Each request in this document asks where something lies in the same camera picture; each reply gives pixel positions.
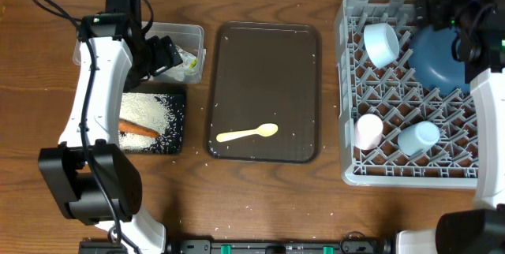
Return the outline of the white tissue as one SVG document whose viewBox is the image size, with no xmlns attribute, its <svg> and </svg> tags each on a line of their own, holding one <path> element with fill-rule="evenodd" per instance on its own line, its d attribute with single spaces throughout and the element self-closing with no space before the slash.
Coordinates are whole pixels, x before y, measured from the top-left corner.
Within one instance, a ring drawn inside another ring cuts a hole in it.
<svg viewBox="0 0 505 254">
<path fill-rule="evenodd" d="M 182 63 L 168 69 L 165 73 L 162 73 L 157 77 L 157 80 L 167 83 L 183 83 L 192 84 L 196 83 L 199 79 L 199 69 L 197 64 L 194 68 L 189 69 L 189 62 L 193 58 L 198 57 L 190 50 L 185 50 L 180 46 L 176 46 L 177 51 L 182 59 Z"/>
</svg>

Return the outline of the green snack wrapper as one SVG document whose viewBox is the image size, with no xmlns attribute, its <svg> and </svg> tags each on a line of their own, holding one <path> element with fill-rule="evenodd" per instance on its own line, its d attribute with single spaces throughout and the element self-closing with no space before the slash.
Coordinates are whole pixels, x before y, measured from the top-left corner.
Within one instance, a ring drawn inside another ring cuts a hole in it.
<svg viewBox="0 0 505 254">
<path fill-rule="evenodd" d="M 189 62 L 189 66 L 188 66 L 188 68 L 189 68 L 189 69 L 194 68 L 194 67 L 196 66 L 196 64 L 197 64 L 197 61 L 198 61 L 198 59 L 197 59 L 197 58 L 193 58 L 193 59 L 191 59 L 191 60 L 190 60 L 190 62 Z"/>
</svg>

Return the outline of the dark blue plate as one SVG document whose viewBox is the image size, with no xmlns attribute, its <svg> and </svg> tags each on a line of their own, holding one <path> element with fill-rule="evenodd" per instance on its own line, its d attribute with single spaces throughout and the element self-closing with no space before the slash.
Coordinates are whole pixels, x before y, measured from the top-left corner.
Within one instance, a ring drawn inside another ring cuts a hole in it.
<svg viewBox="0 0 505 254">
<path fill-rule="evenodd" d="M 469 94 L 470 85 L 465 81 L 465 63 L 456 61 L 452 54 L 452 44 L 458 38 L 457 28 L 438 31 L 433 26 L 418 29 L 410 41 L 413 51 L 408 65 L 414 69 L 414 77 L 423 88 L 440 90 L 448 95 L 456 88 Z"/>
</svg>

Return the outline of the light blue rice bowl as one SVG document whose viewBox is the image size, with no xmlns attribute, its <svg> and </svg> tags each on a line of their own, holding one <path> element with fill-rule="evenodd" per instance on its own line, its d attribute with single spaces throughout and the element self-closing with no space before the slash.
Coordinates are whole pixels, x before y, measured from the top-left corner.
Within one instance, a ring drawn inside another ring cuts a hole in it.
<svg viewBox="0 0 505 254">
<path fill-rule="evenodd" d="M 398 58 L 399 41 L 389 24 L 366 25 L 363 37 L 367 55 L 376 68 L 383 68 Z"/>
</svg>

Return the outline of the orange carrot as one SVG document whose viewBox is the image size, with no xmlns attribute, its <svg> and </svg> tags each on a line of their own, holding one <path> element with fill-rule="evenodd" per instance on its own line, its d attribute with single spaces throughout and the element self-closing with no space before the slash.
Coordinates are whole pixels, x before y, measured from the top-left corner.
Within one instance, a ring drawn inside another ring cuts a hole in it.
<svg viewBox="0 0 505 254">
<path fill-rule="evenodd" d="M 160 136 L 160 134 L 153 129 L 143 127 L 121 118 L 119 119 L 118 129 L 120 133 L 131 133 L 134 135 L 147 136 L 150 138 L 157 138 Z"/>
</svg>

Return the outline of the small blue cup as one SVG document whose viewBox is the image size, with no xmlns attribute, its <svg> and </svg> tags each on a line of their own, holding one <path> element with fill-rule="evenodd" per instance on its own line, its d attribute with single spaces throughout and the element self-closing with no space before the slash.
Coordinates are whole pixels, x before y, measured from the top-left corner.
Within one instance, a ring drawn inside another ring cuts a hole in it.
<svg viewBox="0 0 505 254">
<path fill-rule="evenodd" d="M 401 152 L 411 156 L 428 151 L 439 139 L 439 128 L 429 121 L 422 121 L 403 129 L 398 134 L 398 147 Z"/>
</svg>

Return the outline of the yellow plastic spoon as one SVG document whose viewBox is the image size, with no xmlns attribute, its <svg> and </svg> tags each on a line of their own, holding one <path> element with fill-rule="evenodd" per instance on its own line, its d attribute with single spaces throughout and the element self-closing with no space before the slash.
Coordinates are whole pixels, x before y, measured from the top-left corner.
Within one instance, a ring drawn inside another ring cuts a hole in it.
<svg viewBox="0 0 505 254">
<path fill-rule="evenodd" d="M 254 136 L 254 135 L 269 137 L 269 136 L 273 136 L 274 134 L 276 134 L 278 132 L 278 130 L 279 130 L 279 127 L 276 124 L 265 123 L 265 124 L 258 126 L 255 129 L 220 133 L 216 136 L 216 140 L 218 142 L 222 143 L 222 142 L 227 142 L 227 141 L 231 141 L 231 140 L 240 139 L 242 137 Z"/>
</svg>

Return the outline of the pink cup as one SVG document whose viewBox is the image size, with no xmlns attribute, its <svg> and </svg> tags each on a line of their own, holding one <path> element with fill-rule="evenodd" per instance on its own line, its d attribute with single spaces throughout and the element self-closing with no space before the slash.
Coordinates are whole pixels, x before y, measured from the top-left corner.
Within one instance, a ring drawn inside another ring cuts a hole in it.
<svg viewBox="0 0 505 254">
<path fill-rule="evenodd" d="M 361 150 L 377 148 L 383 135 L 383 122 L 375 114 L 364 114 L 354 124 L 354 146 Z"/>
</svg>

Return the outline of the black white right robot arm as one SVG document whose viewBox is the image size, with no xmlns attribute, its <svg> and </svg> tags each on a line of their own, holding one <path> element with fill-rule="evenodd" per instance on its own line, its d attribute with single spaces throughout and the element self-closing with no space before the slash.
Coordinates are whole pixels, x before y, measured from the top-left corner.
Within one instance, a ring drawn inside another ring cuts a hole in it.
<svg viewBox="0 0 505 254">
<path fill-rule="evenodd" d="M 455 59 L 477 114 L 479 170 L 475 208 L 443 215 L 433 230 L 404 230 L 395 253 L 504 251 L 504 0 L 414 0 L 417 24 L 455 26 Z"/>
</svg>

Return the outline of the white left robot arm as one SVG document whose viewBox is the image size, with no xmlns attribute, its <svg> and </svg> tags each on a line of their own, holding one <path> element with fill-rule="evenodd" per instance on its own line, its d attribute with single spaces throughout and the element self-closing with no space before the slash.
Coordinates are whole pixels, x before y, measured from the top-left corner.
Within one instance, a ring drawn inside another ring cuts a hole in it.
<svg viewBox="0 0 505 254">
<path fill-rule="evenodd" d="M 103 11 L 70 18 L 80 46 L 80 75 L 69 120 L 38 166 L 62 215 L 107 233 L 82 253 L 171 253 L 166 227 L 142 204 L 141 176 L 119 147 L 122 95 L 181 64 L 168 37 L 150 36 L 147 0 L 106 0 Z"/>
</svg>

